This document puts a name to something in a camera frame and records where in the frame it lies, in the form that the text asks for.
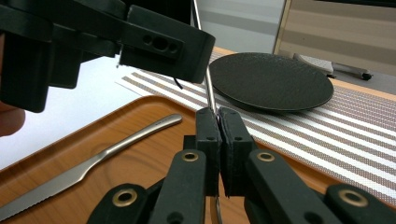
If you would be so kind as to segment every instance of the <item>hand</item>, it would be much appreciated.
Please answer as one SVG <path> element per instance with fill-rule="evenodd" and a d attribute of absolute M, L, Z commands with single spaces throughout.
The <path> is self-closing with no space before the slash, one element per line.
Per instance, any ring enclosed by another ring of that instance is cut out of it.
<path fill-rule="evenodd" d="M 0 81 L 3 63 L 4 35 L 0 34 Z M 25 121 L 25 112 L 17 107 L 0 102 L 0 137 L 19 130 Z"/>

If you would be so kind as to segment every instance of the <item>knife blade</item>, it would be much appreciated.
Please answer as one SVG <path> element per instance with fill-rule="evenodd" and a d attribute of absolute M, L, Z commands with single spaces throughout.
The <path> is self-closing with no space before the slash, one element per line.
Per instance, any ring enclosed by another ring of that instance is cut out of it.
<path fill-rule="evenodd" d="M 149 126 L 141 129 L 140 131 L 121 140 L 115 145 L 104 149 L 99 154 L 94 155 L 90 159 L 55 176 L 48 182 L 36 187 L 35 189 L 26 192 L 14 201 L 0 207 L 0 221 L 12 217 L 19 212 L 35 205 L 36 203 L 40 203 L 47 198 L 72 187 L 80 180 L 82 180 L 85 175 L 91 170 L 91 168 L 94 167 L 96 164 L 114 156 L 116 153 L 122 151 L 131 144 L 149 135 L 152 135 L 160 130 L 180 123 L 181 120 L 182 117 L 179 114 L 173 114 L 163 119 L 159 119 L 154 123 L 151 123 Z"/>

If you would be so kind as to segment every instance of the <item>knife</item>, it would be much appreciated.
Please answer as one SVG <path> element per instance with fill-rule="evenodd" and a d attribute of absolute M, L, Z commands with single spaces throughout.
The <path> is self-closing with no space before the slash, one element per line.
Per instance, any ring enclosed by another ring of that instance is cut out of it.
<path fill-rule="evenodd" d="M 137 133 L 134 133 L 129 137 L 121 140 L 117 144 L 106 148 L 99 154 L 71 168 L 70 170 L 63 172 L 60 175 L 57 175 L 48 182 L 26 192 L 14 201 L 7 203 L 3 207 L 0 207 L 0 221 L 12 217 L 19 212 L 35 205 L 36 203 L 40 203 L 41 201 L 46 200 L 48 197 L 51 197 L 65 189 L 72 187 L 80 180 L 82 180 L 85 174 L 87 174 L 96 164 L 112 157 L 116 153 L 130 146 L 131 144 L 151 134 L 154 134 L 177 123 L 180 123 L 181 119 L 182 117 L 179 114 L 173 114 L 163 119 L 160 119 L 150 124 L 146 128 L 141 129 Z"/>

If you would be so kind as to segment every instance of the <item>beige panel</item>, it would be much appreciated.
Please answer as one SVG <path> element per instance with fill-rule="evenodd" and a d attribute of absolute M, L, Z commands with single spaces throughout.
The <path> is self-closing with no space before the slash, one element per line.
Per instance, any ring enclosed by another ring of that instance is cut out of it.
<path fill-rule="evenodd" d="M 293 0 L 279 51 L 396 76 L 396 8 Z"/>

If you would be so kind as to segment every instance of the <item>metal utensil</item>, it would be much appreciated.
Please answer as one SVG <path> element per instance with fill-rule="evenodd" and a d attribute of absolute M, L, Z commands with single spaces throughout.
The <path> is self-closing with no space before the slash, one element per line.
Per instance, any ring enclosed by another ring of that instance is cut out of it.
<path fill-rule="evenodd" d="M 174 124 L 180 123 L 181 119 L 182 117 L 178 114 L 170 115 L 163 119 L 160 119 L 150 124 L 146 128 L 138 131 L 137 133 L 134 133 L 131 136 L 121 140 L 117 144 L 108 147 L 107 149 L 84 161 L 83 163 L 71 168 L 68 171 L 61 173 L 60 175 L 57 175 L 50 181 L 36 187 L 35 189 L 28 191 L 21 197 L 0 208 L 0 221 L 8 217 L 12 217 L 19 212 L 29 208 L 30 206 L 33 206 L 36 203 L 40 203 L 48 197 L 51 197 L 65 189 L 70 188 L 71 186 L 77 184 L 80 180 L 82 180 L 85 174 L 87 174 L 91 170 L 91 168 L 99 162 L 110 158 L 111 156 L 122 151 L 131 144 L 151 134 L 154 134 Z"/>

